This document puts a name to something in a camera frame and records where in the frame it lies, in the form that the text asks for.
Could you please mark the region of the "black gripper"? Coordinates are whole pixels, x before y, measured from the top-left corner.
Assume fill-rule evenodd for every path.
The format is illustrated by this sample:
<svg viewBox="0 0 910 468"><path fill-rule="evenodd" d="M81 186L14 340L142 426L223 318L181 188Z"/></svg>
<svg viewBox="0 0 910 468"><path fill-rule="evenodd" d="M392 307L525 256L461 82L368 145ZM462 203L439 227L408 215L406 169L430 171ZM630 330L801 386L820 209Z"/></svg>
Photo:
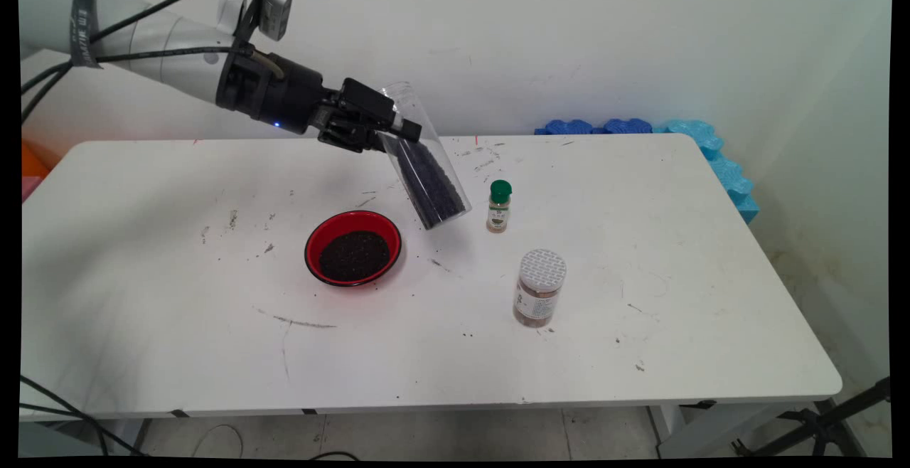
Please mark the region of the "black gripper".
<svg viewBox="0 0 910 468"><path fill-rule="evenodd" d="M419 141L422 125L382 92L350 77L338 92L322 82L320 73L275 53L236 52L225 62L215 105L293 134L316 128L321 143L355 153L386 153L380 133Z"/></svg>

